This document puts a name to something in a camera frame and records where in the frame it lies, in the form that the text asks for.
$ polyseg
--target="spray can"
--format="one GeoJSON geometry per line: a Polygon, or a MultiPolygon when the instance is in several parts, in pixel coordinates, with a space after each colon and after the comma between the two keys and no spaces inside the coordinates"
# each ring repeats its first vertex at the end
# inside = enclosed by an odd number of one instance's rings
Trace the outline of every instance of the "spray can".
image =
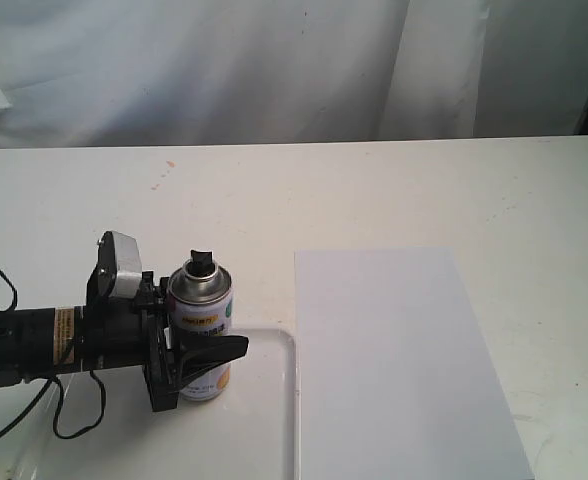
{"type": "MultiPolygon", "coordinates": [[[[192,258],[176,270],[167,287],[170,319],[195,335],[227,335],[232,325],[232,277],[212,259],[212,252],[192,250],[192,258]]],[[[190,400],[220,394],[230,378],[230,365],[221,365],[181,390],[190,400]]]]}

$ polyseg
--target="white curtain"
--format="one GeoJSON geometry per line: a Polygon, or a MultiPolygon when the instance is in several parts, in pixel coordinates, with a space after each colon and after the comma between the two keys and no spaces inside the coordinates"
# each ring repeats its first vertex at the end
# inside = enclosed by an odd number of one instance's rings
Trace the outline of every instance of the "white curtain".
{"type": "Polygon", "coordinates": [[[0,1],[0,147],[571,134],[588,0],[0,1]]]}

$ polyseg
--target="white paper sheet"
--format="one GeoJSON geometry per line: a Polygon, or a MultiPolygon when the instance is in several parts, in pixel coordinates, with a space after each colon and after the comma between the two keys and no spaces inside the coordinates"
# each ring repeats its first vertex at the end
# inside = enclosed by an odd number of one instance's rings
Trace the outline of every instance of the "white paper sheet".
{"type": "Polygon", "coordinates": [[[301,475],[533,478],[450,254],[296,255],[301,475]]]}

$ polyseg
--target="white tabletop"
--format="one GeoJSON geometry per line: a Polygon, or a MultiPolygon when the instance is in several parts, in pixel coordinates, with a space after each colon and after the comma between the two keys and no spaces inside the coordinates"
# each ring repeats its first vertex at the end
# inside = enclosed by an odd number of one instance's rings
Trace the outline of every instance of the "white tabletop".
{"type": "Polygon", "coordinates": [[[108,229],[157,275],[214,250],[236,323],[292,332],[294,251],[451,247],[537,479],[588,479],[588,137],[0,151],[19,307],[81,304],[108,229]]]}

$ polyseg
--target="black cable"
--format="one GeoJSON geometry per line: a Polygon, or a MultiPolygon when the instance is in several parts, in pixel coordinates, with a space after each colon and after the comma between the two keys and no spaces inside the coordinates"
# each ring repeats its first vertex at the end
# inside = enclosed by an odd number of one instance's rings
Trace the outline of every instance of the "black cable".
{"type": "MultiPolygon", "coordinates": [[[[16,306],[18,305],[18,292],[16,291],[16,288],[14,287],[14,285],[12,284],[10,279],[7,278],[7,276],[5,275],[5,273],[3,273],[3,271],[1,269],[0,269],[0,277],[3,280],[5,280],[5,282],[12,289],[12,303],[10,304],[10,306],[6,310],[3,310],[4,312],[11,312],[11,311],[15,310],[16,306]]],[[[59,365],[65,363],[65,361],[67,360],[67,357],[69,357],[70,353],[72,353],[72,349],[74,348],[75,343],[76,343],[76,335],[74,335],[72,337],[71,341],[67,344],[65,351],[63,352],[63,356],[61,357],[61,360],[59,361],[59,365]]],[[[101,421],[103,420],[103,416],[105,415],[105,406],[107,403],[107,391],[105,389],[105,384],[101,381],[100,378],[98,378],[96,376],[96,374],[94,373],[94,370],[90,370],[90,377],[92,377],[92,379],[96,382],[96,384],[98,385],[100,392],[101,392],[101,413],[99,414],[99,417],[96,420],[96,422],[94,422],[94,424],[83,427],[79,431],[77,431],[71,435],[62,435],[59,432],[58,421],[59,421],[59,416],[61,414],[61,410],[63,409],[63,402],[65,400],[65,395],[63,392],[63,385],[62,385],[61,381],[59,380],[59,378],[56,375],[52,375],[50,377],[45,378],[45,380],[46,380],[45,384],[41,387],[41,389],[34,396],[34,398],[27,405],[27,407],[25,407],[23,409],[23,411],[21,411],[21,413],[19,413],[14,420],[12,420],[8,425],[6,425],[5,427],[3,427],[0,430],[0,439],[3,438],[5,435],[7,435],[11,430],[13,430],[32,410],[34,410],[34,407],[38,404],[38,402],[41,400],[41,398],[43,398],[43,395],[45,395],[45,393],[50,388],[52,383],[56,384],[56,386],[59,389],[58,402],[56,405],[56,411],[54,412],[54,419],[52,421],[52,431],[54,432],[54,435],[56,435],[60,439],[67,440],[67,439],[80,437],[81,435],[96,428],[101,423],[101,421]]]]}

